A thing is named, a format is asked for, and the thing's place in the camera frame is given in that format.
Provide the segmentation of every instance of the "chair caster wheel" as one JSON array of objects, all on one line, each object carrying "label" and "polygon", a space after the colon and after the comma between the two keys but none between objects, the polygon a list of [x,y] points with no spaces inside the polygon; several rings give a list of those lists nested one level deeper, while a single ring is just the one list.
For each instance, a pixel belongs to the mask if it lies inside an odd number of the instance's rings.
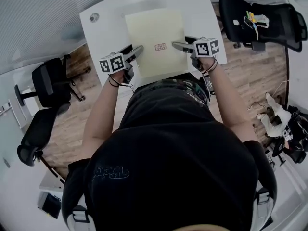
[{"label": "chair caster wheel", "polygon": [[91,67],[87,67],[87,68],[85,69],[85,73],[86,73],[86,74],[88,74],[89,72],[91,72]]}]

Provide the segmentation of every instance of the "floor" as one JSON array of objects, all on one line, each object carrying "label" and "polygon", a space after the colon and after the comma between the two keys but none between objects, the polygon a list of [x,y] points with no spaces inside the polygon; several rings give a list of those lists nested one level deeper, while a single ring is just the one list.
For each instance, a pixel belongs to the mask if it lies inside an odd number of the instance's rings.
[{"label": "floor", "polygon": [[[251,49],[241,47],[234,49],[233,43],[224,39],[228,63],[223,68],[240,96],[244,99],[249,114],[254,123],[255,132],[260,141],[265,143],[265,130],[256,115],[266,110],[257,103],[264,105],[265,93],[281,96],[282,102],[286,92],[286,57],[284,47],[268,43],[266,52],[258,53]],[[85,95],[83,102],[74,97],[69,110],[56,119],[49,145],[44,149],[43,157],[55,168],[60,175],[66,178],[68,164],[75,161],[82,142],[82,134],[87,117],[93,107],[102,86],[91,60],[87,45],[84,45],[71,54],[71,63],[68,66],[68,75],[81,72],[87,66],[92,71],[76,80],[75,89]],[[118,128],[132,91],[127,90],[118,97],[115,113],[114,130]],[[210,110],[215,119],[221,121],[216,98],[213,96]]]}]

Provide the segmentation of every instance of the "white table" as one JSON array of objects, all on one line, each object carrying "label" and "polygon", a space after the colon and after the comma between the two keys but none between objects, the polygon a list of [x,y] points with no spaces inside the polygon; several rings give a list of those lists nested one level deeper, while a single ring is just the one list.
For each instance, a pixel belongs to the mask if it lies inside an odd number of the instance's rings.
[{"label": "white table", "polygon": [[[160,8],[171,8],[181,11],[185,35],[217,38],[220,50],[218,62],[220,64],[227,63],[220,28],[210,0],[105,0],[80,13],[80,19],[88,47],[102,85],[107,80],[108,75],[101,71],[99,60],[109,55],[111,52],[117,52],[123,47],[131,44],[128,38],[125,16],[132,13]],[[99,19],[95,23],[90,21],[90,16],[93,13],[99,14]],[[185,72],[193,72],[196,70],[192,66],[189,57],[190,54],[187,54],[188,71]],[[139,75],[136,61],[133,62],[133,69],[135,76],[131,83],[135,88],[185,73],[176,72],[167,75],[142,78]]]}]

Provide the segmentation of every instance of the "sleeve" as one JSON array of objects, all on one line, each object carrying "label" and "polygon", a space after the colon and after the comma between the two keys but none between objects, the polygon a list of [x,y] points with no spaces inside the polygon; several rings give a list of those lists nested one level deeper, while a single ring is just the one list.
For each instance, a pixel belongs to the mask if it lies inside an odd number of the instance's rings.
[{"label": "sleeve", "polygon": [[276,201],[277,182],[274,171],[265,155],[263,146],[257,141],[246,141],[244,145],[253,156],[259,170],[259,181],[262,186],[269,190],[271,197]]},{"label": "sleeve", "polygon": [[89,161],[90,159],[82,159],[68,165],[69,173],[64,184],[61,203],[62,215],[66,224],[68,216],[83,194],[84,169]]}]

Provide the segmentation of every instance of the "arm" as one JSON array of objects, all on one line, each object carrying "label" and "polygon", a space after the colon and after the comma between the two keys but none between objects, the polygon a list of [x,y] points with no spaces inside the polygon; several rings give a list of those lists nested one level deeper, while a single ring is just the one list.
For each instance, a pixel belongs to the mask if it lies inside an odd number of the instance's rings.
[{"label": "arm", "polygon": [[[122,83],[123,71],[113,74],[112,77]],[[117,85],[112,79],[110,81],[113,85]],[[119,87],[112,86],[109,80],[106,80],[86,122],[78,160],[91,158],[112,134],[118,91]]]},{"label": "arm", "polygon": [[[199,58],[204,70],[213,64],[213,58]],[[225,74],[222,67],[217,67],[209,73],[214,87],[219,111],[223,123],[229,127],[242,141],[258,141],[250,120],[247,108],[237,90]]]}]

